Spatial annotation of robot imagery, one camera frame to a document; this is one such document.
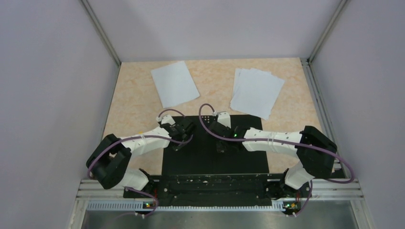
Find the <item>grey black file folder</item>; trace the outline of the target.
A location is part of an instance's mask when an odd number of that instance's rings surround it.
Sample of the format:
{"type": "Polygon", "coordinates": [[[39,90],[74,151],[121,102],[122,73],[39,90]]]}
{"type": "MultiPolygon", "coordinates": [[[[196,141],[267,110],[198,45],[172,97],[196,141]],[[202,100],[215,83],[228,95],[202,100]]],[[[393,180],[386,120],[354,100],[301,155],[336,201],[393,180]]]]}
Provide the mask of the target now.
{"type": "Polygon", "coordinates": [[[211,136],[201,126],[199,117],[189,116],[196,124],[194,136],[179,151],[173,144],[163,150],[162,175],[211,175],[211,174],[265,174],[269,172],[265,151],[225,154],[216,151],[219,139],[211,136]]]}

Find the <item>white paper sheet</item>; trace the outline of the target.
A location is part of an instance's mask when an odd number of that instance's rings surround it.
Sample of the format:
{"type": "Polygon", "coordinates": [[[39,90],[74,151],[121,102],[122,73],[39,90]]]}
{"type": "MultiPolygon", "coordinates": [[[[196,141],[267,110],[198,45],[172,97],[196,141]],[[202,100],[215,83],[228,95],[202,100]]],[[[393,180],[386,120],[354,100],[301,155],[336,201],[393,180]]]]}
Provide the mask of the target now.
{"type": "Polygon", "coordinates": [[[200,97],[184,61],[150,71],[163,108],[170,108],[200,97]]]}

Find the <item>white paper stack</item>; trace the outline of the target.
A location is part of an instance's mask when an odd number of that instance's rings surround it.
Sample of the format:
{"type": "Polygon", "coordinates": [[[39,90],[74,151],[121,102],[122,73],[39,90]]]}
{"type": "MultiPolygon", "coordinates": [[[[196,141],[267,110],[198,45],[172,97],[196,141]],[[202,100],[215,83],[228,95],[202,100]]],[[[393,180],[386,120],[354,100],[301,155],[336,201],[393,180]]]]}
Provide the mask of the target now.
{"type": "Polygon", "coordinates": [[[271,72],[237,68],[230,108],[268,120],[284,83],[271,72]]]}

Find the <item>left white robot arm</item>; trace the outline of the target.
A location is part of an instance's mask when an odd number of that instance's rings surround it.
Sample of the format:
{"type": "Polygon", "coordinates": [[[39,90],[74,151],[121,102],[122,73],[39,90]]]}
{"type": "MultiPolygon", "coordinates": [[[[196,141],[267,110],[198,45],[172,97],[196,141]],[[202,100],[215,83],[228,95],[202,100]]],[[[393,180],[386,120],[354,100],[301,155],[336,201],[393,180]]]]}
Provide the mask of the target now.
{"type": "Polygon", "coordinates": [[[88,174],[104,189],[133,188],[141,197],[153,192],[153,184],[141,169],[131,169],[129,163],[137,156],[172,146],[175,151],[184,147],[193,137],[195,123],[185,117],[167,114],[157,117],[159,126],[129,137],[109,134],[88,158],[88,174]]]}

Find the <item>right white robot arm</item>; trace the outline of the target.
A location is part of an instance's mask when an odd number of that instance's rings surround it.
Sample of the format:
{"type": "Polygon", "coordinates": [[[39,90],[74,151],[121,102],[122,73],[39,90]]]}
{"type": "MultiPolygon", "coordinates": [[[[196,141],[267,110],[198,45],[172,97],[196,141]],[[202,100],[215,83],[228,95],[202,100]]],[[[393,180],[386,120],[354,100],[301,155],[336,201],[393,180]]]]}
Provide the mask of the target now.
{"type": "Polygon", "coordinates": [[[313,126],[298,132],[270,132],[253,127],[232,130],[215,121],[204,129],[215,138],[235,143],[248,152],[271,151],[297,158],[298,162],[286,170],[280,182],[280,191],[287,197],[294,196],[315,178],[330,179],[334,170],[337,146],[313,126]]]}

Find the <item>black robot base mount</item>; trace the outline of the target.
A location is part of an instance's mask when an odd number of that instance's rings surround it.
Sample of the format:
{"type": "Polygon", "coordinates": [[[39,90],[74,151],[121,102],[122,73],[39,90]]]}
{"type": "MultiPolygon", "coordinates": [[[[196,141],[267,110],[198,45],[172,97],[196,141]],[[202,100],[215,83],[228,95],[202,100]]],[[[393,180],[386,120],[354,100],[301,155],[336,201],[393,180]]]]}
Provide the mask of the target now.
{"type": "Polygon", "coordinates": [[[152,195],[160,207],[266,207],[277,200],[296,202],[310,195],[309,183],[295,190],[284,174],[151,175],[142,193],[124,190],[124,198],[152,195]]]}

